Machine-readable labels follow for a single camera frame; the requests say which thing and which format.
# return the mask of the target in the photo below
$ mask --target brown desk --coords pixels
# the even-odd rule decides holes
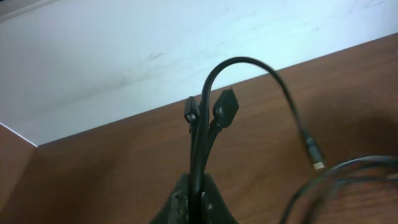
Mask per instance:
[[[398,34],[280,74],[329,165],[398,155]],[[240,223],[277,223],[288,198],[317,173],[272,77],[233,87],[240,109],[219,134],[206,171]],[[213,102],[219,93],[213,92]],[[40,146],[0,222],[148,223],[188,172],[189,145],[180,101]],[[350,187],[340,194],[319,223],[398,221],[391,186]],[[304,208],[297,206],[292,218]]]

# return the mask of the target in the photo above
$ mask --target black cable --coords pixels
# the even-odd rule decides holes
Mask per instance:
[[[253,65],[257,65],[258,67],[263,68],[269,74],[272,75],[272,77],[275,78],[275,80],[278,82],[280,87],[282,88],[282,91],[284,92],[284,95],[287,99],[287,102],[290,106],[290,109],[292,110],[294,119],[297,123],[297,127],[300,130],[300,133],[302,134],[305,143],[307,145],[308,153],[311,156],[314,166],[318,166],[317,168],[322,168],[323,167],[323,159],[322,156],[319,152],[319,150],[316,147],[315,141],[313,138],[309,135],[308,131],[304,128],[303,123],[299,117],[299,114],[296,110],[296,107],[294,105],[294,102],[292,98],[290,97],[290,93],[287,90],[287,87],[285,86],[284,82],[280,78],[280,76],[277,74],[277,72],[272,69],[270,66],[267,64],[256,60],[254,58],[249,58],[249,57],[235,57],[235,58],[230,58],[225,60],[224,62],[221,62],[219,65],[217,65],[208,75],[205,84],[202,89],[201,93],[201,103],[200,103],[200,117],[199,117],[199,122],[198,122],[198,129],[197,129],[197,136],[195,140],[195,146],[193,149],[193,156],[192,156],[192,163],[190,167],[190,175],[189,175],[189,202],[190,202],[190,217],[193,217],[193,219],[200,218],[200,214],[197,214],[196,211],[200,210],[200,200],[201,200],[201,192],[203,189],[203,176],[205,173],[205,166],[206,164],[203,162],[207,158],[207,150],[206,147],[208,146],[208,127],[209,127],[209,104],[210,104],[210,91],[211,91],[211,86],[217,77],[217,75],[224,70],[224,68],[236,64],[236,63],[250,63]]]
[[[211,148],[213,147],[214,141],[216,140],[216,137],[218,133],[222,130],[222,128],[217,124],[215,120],[211,121],[210,123],[210,128],[209,128],[209,136],[207,138],[207,147],[206,147],[206,156],[203,161],[203,165],[206,167],[207,160],[210,155]]]
[[[326,201],[330,195],[348,184],[360,184],[365,182],[398,182],[398,179],[385,179],[378,177],[354,177],[350,179],[339,179],[326,190],[316,201],[312,204],[311,209],[308,210],[302,224],[312,224],[318,218],[320,210],[325,206]]]
[[[353,159],[350,161],[342,162],[341,164],[338,164],[337,166],[332,167],[331,169],[327,170],[325,173],[323,173],[321,176],[319,176],[317,179],[310,180],[306,184],[304,184],[294,195],[293,197],[289,200],[287,207],[282,215],[282,218],[280,219],[279,224],[285,224],[287,220],[289,219],[289,215],[291,210],[293,209],[294,204],[296,201],[305,193],[307,193],[310,189],[314,188],[317,186],[321,180],[324,180],[333,174],[335,174],[338,170],[350,166],[353,164],[357,164],[359,162],[373,162],[373,164],[380,164],[380,165],[389,165],[389,166],[395,166],[398,167],[398,158],[393,157],[393,156],[366,156],[358,159]]]
[[[197,127],[192,126],[190,124],[190,132],[191,132],[191,153],[190,153],[190,166],[192,165],[192,157],[193,157],[193,147],[195,145],[195,138],[197,136]]]

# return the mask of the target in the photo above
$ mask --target wall stain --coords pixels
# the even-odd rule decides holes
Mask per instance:
[[[387,0],[367,0],[367,1],[356,0],[356,1],[353,1],[353,3],[351,4],[351,6],[348,9],[348,14],[351,14],[358,10],[370,9],[372,7],[376,7],[378,5],[384,4],[386,1]]]
[[[61,97],[42,106],[34,111],[33,116],[29,117],[27,120],[34,118],[35,116],[41,116],[50,111],[60,110],[61,108],[70,106],[74,103],[81,103],[92,97],[103,96],[107,93],[120,90],[130,85],[135,85],[146,80],[154,79],[158,77],[159,74],[153,74],[149,71],[143,73],[143,75],[133,75],[131,70],[127,70],[125,73],[119,73],[118,75],[113,75],[112,80],[108,80],[107,83],[102,85],[92,85],[86,87],[80,91],[76,91],[67,96]]]
[[[163,55],[163,53],[159,53],[159,54],[157,54],[157,55],[154,55],[153,53],[149,56],[149,59],[150,60],[153,60],[153,59],[157,59],[158,57],[160,57],[160,56],[162,56]]]

